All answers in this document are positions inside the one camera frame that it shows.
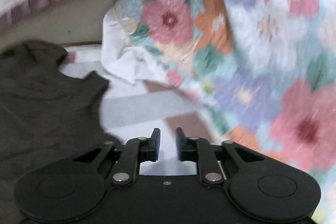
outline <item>red flower center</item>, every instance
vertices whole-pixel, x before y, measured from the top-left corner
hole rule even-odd
[[[297,137],[305,143],[315,144],[317,143],[317,131],[319,129],[319,123],[313,119],[306,117],[296,127]]]
[[[162,15],[162,25],[173,28],[177,23],[177,16],[171,12],[166,12]]]

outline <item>beige surface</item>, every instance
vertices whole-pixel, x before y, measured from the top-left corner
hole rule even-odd
[[[58,44],[100,41],[102,20],[115,0],[62,0],[21,19],[0,34],[0,50],[25,39]]]

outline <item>floral fabric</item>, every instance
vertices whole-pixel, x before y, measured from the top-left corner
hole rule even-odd
[[[336,223],[336,0],[119,0],[117,7],[130,43],[208,107],[221,140],[312,175],[322,189],[313,219]]]

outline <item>black t-shirt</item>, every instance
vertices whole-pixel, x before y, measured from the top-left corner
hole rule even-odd
[[[22,220],[13,188],[25,173],[106,140],[98,109],[109,82],[65,76],[67,51],[25,42],[0,54],[0,223]]]

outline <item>silver screw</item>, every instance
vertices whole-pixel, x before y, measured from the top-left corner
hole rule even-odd
[[[209,181],[219,181],[222,176],[218,173],[208,173],[205,175],[205,178]]]
[[[113,175],[113,179],[115,181],[125,181],[129,179],[129,175],[127,173],[116,173]]]

